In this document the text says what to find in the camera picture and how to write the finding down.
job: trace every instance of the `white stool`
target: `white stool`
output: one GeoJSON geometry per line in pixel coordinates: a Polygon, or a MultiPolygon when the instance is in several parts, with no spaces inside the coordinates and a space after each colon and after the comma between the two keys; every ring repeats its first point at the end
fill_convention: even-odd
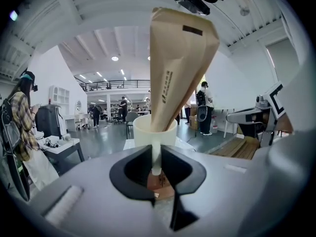
{"type": "Polygon", "coordinates": [[[81,129],[81,120],[80,119],[75,119],[75,126],[76,126],[76,131],[78,132],[78,125],[81,129]]]}

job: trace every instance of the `white shelf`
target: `white shelf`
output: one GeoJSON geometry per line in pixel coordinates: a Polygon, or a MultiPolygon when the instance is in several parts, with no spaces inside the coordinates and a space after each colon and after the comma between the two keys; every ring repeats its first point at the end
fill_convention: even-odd
{"type": "Polygon", "coordinates": [[[69,96],[69,90],[55,85],[52,85],[49,88],[49,98],[51,100],[51,104],[60,105],[62,107],[62,112],[65,115],[69,114],[69,96]]]}

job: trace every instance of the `white cup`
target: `white cup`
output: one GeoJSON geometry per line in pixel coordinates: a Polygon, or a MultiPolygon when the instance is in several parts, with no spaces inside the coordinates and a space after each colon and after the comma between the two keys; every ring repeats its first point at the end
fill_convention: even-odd
{"type": "Polygon", "coordinates": [[[157,176],[161,173],[160,145],[174,146],[177,137],[177,122],[174,120],[170,128],[165,132],[151,132],[151,115],[140,116],[133,122],[135,147],[152,145],[153,167],[152,173],[157,176]]]}

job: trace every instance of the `black holder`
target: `black holder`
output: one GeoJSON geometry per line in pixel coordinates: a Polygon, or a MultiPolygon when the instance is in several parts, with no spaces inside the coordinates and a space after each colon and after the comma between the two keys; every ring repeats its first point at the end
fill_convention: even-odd
{"type": "MultiPolygon", "coordinates": [[[[175,191],[170,228],[177,231],[198,219],[186,211],[180,196],[194,193],[206,178],[205,168],[197,161],[179,153],[176,147],[161,146],[161,168],[175,191]]],[[[136,200],[148,200],[155,205],[154,192],[147,189],[148,175],[152,169],[152,146],[115,163],[110,170],[113,186],[124,196],[136,200]]]]}

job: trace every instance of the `paper coffee bag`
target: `paper coffee bag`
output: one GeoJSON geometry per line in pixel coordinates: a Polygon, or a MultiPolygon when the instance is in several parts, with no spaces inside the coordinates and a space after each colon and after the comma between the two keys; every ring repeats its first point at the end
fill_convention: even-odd
{"type": "Polygon", "coordinates": [[[220,44],[212,22],[155,8],[150,26],[151,131],[166,131],[196,89],[220,44]]]}

